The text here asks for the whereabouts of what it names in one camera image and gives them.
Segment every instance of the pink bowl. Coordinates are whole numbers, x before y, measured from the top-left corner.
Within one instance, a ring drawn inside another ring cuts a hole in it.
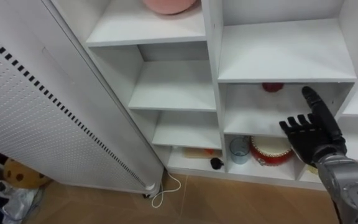
[[[197,0],[143,0],[146,6],[160,14],[176,14],[191,7]]]

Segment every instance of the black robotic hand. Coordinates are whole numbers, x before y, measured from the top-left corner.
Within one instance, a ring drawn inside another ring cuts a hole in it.
[[[308,120],[304,115],[298,115],[280,122],[280,126],[290,141],[295,154],[306,164],[315,166],[327,154],[338,153],[346,155],[345,139],[333,115],[324,101],[312,88],[305,86],[302,95],[312,113]]]

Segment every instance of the clear cup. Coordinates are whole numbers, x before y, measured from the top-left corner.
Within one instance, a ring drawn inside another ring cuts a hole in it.
[[[231,160],[236,164],[245,164],[249,158],[249,137],[238,137],[230,142]]]

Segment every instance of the power cord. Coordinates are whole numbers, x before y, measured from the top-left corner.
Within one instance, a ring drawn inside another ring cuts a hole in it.
[[[168,176],[171,177],[174,181],[178,182],[179,187],[178,187],[177,189],[175,189],[175,190],[166,190],[166,191],[164,191],[163,188],[162,188],[162,183],[161,183],[161,192],[158,193],[156,196],[154,196],[154,198],[153,198],[153,200],[152,200],[152,206],[153,206],[153,208],[159,208],[159,207],[162,205],[162,202],[164,201],[164,193],[176,192],[176,191],[178,191],[178,190],[180,189],[180,187],[181,187],[181,183],[180,183],[180,181],[179,181],[178,179],[172,177],[171,174],[168,173],[168,172],[167,172],[167,174],[168,174]],[[160,203],[159,203],[157,206],[155,206],[155,205],[154,205],[154,200],[155,200],[159,195],[161,195],[161,201],[160,201]]]

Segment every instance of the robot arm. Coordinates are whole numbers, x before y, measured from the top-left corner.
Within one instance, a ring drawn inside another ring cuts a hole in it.
[[[316,166],[343,224],[358,223],[358,162],[343,154],[329,154]]]
[[[302,94],[312,110],[280,122],[295,154],[319,171],[342,224],[358,224],[358,162],[346,157],[345,139],[324,101],[310,87]]]

